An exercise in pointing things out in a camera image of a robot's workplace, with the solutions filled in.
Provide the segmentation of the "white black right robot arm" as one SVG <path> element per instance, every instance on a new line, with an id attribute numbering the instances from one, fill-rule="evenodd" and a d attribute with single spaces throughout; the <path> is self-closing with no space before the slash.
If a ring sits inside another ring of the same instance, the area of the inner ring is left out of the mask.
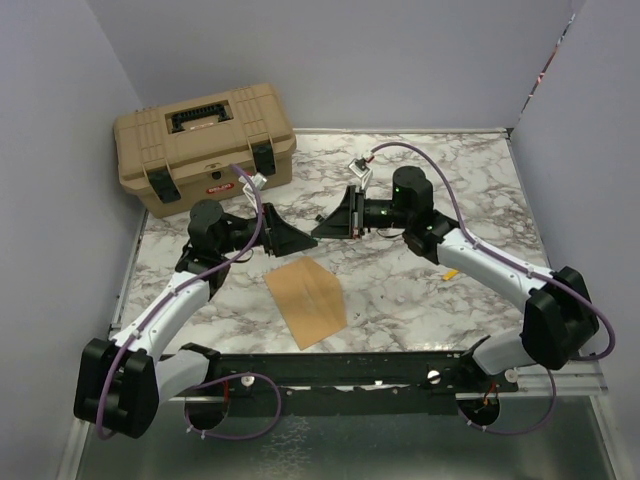
<path id="1" fill-rule="evenodd" d="M 538 364 L 559 370 L 599 329 L 578 271 L 538 267 L 482 243 L 435 209 L 433 185 L 418 167 L 394 171 L 388 200 L 369 199 L 363 188 L 348 186 L 339 206 L 312 234 L 358 239 L 370 229 L 401 230 L 415 255 L 472 277 L 522 313 L 521 330 L 490 336 L 471 348 L 471 359 L 459 367 L 461 383 L 469 390 L 483 390 L 511 368 Z"/>

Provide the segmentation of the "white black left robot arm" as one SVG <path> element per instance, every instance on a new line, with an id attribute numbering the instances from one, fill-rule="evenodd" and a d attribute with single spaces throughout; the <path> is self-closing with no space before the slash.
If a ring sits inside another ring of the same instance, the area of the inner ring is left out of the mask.
<path id="1" fill-rule="evenodd" d="M 231 265 L 253 247 L 283 257 L 316 247 L 309 234 L 283 220 L 270 203 L 245 219 L 214 200 L 190 211 L 188 242 L 162 293 L 143 314 L 110 339 L 92 339 L 81 354 L 73 413 L 94 424 L 98 437 L 142 436 L 159 405 L 193 388 L 206 395 L 220 385 L 212 364 L 219 354 L 189 344 L 168 359 L 168 344 L 223 286 Z"/>

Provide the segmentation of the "brown paper envelope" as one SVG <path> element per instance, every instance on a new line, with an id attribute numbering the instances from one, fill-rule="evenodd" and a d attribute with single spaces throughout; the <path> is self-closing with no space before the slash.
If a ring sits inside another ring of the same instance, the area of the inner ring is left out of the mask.
<path id="1" fill-rule="evenodd" d="M 300 350 L 347 326 L 340 281 L 311 257 L 272 270 L 264 280 Z"/>

